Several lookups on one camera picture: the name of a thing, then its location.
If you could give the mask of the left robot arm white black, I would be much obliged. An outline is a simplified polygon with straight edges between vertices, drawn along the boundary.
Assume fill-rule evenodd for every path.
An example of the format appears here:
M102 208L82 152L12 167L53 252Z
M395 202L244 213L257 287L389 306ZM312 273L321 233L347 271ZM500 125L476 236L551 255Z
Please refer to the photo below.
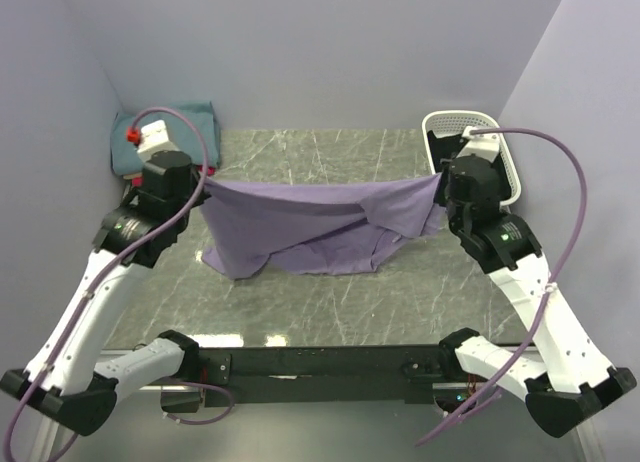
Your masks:
M81 282L37 355L7 371L1 389L70 431L89 436L116 405L140 388L200 375L199 345L167 330L110 362L99 357L129 301L135 281L186 229L192 207L207 198L191 158L160 151L143 166L141 186L105 215L92 242Z

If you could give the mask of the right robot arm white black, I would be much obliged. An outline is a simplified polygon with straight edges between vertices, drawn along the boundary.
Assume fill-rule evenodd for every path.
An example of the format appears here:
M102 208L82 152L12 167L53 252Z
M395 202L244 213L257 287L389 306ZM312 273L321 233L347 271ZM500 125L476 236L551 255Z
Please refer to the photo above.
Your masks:
M436 202L464 251L507 297L540 361L503 349L478 332L460 329L439 343L439 369L460 381L476 375L524 401L536 424L560 438L622 396L637 380L595 345L551 278L548 261L528 224L503 210L500 180L476 155L447 163Z

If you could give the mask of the purple t shirt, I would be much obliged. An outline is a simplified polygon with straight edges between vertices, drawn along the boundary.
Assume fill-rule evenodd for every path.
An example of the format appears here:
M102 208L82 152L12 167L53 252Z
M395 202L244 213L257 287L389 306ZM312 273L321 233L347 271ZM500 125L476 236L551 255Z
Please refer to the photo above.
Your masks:
M371 273L409 241L437 233L437 175L388 182L283 185L209 181L202 255L232 280L271 264L292 274Z

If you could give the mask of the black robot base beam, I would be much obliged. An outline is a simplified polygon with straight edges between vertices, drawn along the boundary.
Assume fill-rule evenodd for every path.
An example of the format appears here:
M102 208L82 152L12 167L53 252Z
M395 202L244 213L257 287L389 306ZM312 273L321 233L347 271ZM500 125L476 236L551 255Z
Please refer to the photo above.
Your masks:
M206 383L238 404L403 401L432 404L464 392L470 376L436 345L202 348L193 369L171 384Z

